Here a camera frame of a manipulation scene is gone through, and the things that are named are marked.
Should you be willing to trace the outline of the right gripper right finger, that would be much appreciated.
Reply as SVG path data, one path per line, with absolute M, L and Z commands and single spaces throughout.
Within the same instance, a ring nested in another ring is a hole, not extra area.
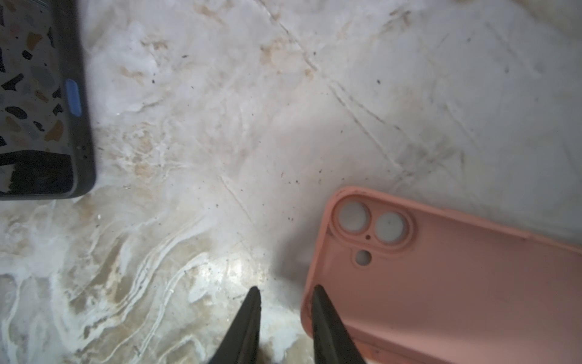
M 312 334 L 315 363 L 366 364 L 321 285 L 312 294 Z

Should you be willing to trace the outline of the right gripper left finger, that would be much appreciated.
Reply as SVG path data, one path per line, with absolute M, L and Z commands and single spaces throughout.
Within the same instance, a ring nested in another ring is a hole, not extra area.
M 260 290 L 249 289 L 210 364 L 255 364 L 259 355 L 262 299 Z

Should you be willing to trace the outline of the pink phone case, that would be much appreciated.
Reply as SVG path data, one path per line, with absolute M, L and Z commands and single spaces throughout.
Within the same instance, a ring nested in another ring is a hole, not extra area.
M 301 320 L 322 286 L 381 363 L 579 363 L 581 249 L 378 191 L 327 203 Z

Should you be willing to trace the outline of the black phone case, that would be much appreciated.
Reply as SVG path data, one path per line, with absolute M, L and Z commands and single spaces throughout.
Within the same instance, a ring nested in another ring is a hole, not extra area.
M 95 156 L 90 123 L 89 104 L 86 95 L 86 80 L 83 51 L 80 42 L 80 27 L 76 1 L 49 1 L 55 17 L 61 65 L 65 73 L 66 97 L 71 113 L 71 140 L 76 165 L 75 188 L 70 194 L 60 197 L 45 197 L 35 200 L 60 200 L 88 193 L 96 180 Z

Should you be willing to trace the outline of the blue smartphone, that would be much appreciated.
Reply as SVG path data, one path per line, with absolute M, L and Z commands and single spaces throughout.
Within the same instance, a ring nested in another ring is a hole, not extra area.
M 71 113 L 52 4 L 1 3 L 1 199 L 75 188 Z

